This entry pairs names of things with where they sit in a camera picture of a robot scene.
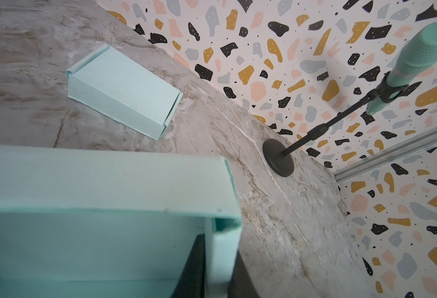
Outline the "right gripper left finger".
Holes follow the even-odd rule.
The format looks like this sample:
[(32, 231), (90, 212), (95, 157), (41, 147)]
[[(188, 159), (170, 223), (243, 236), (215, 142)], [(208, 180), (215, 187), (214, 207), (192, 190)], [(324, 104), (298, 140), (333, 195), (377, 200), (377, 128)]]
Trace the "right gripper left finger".
[(205, 295), (205, 235), (196, 237), (171, 298), (203, 298)]

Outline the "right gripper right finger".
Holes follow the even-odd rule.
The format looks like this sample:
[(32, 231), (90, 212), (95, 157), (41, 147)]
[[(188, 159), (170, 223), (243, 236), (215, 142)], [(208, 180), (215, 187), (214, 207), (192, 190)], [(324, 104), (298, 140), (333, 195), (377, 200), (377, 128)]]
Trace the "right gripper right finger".
[(228, 298), (259, 298), (240, 252), (237, 253)]

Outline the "mint paper box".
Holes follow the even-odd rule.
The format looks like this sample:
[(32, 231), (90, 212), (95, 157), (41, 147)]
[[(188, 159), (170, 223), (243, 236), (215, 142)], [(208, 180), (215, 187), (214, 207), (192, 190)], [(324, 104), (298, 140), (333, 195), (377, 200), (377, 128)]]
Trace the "mint paper box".
[(68, 97), (154, 140), (169, 125), (183, 94), (104, 44), (67, 69)]
[(170, 298), (200, 234), (225, 298), (241, 232), (223, 157), (0, 145), (0, 298)]

